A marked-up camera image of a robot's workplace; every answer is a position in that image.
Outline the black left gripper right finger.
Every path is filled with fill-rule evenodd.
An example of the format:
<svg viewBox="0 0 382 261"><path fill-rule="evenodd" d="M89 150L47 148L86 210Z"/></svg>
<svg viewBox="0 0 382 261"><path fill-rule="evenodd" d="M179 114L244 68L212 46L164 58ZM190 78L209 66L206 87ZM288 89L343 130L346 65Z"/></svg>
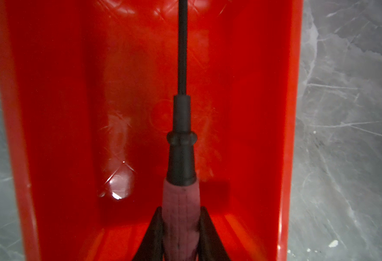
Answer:
<svg viewBox="0 0 382 261"><path fill-rule="evenodd" d="M231 261L206 207L200 208L199 230L199 261Z"/></svg>

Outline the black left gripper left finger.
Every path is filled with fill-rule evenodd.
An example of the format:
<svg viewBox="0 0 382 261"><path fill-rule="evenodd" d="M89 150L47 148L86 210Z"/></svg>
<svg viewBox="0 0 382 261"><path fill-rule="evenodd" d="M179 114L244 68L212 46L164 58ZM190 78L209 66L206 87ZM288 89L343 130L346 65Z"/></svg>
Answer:
<svg viewBox="0 0 382 261"><path fill-rule="evenodd" d="M163 234L162 208L158 207L132 261L162 261L164 259Z"/></svg>

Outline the pink handled screwdriver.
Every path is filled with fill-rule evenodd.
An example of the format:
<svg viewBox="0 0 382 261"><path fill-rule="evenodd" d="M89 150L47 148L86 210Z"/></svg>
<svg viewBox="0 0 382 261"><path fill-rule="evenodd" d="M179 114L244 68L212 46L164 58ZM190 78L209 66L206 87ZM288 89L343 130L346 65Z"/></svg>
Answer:
<svg viewBox="0 0 382 261"><path fill-rule="evenodd" d="M178 3L178 88L173 98L169 161L163 187L163 248L167 261L194 261L199 243L200 189L195 171L191 102L187 94L188 2Z"/></svg>

